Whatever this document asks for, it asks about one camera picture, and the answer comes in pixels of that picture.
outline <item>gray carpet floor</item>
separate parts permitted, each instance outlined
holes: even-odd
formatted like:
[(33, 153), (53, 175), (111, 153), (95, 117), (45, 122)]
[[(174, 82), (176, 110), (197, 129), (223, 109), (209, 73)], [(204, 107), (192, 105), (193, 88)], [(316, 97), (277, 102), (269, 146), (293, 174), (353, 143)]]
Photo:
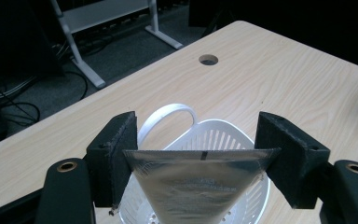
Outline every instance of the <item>gray carpet floor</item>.
[[(184, 46), (197, 41), (205, 28), (188, 26), (188, 13), (186, 3), (164, 8), (158, 14), (159, 30)], [(136, 19), (103, 28), (105, 37), (101, 38), (108, 37), (109, 44), (96, 53), (82, 54), (84, 61), (106, 81), (107, 86), (115, 85), (118, 80), (175, 52), (174, 48), (145, 30), (149, 23), (149, 15), (144, 14)], [(79, 101), (86, 90), (84, 78), (74, 75), (80, 71), (70, 60), (63, 60), (62, 68), (64, 77), (41, 79), (13, 100), (14, 103), (26, 104), (9, 106), (2, 110), (4, 117), (15, 120), (8, 123), (7, 136), (27, 128), (29, 125), (26, 124), (32, 123), (30, 118), (37, 117), (36, 110), (30, 105), (37, 106), (42, 120)], [(84, 97), (98, 91), (89, 81), (87, 84)]]

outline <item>light wood grain surface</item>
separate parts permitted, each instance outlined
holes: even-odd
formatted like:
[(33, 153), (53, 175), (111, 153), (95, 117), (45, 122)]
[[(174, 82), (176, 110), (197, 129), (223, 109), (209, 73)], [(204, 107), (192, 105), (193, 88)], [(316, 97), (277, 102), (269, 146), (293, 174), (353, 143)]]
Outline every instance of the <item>light wood grain surface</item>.
[[(219, 62), (201, 64), (204, 54)], [(358, 161), (358, 66), (236, 21), (0, 142), (0, 206), (42, 188), (56, 161), (83, 158), (115, 115), (135, 111), (140, 128), (172, 103), (193, 107), (200, 120), (227, 120), (253, 139), (258, 113), (274, 113), (329, 147), (330, 162)], [(145, 145), (160, 148), (187, 125), (189, 115), (174, 115)], [(320, 205), (293, 210), (272, 184), (260, 223), (320, 223)], [(97, 222), (119, 218), (97, 209)]]

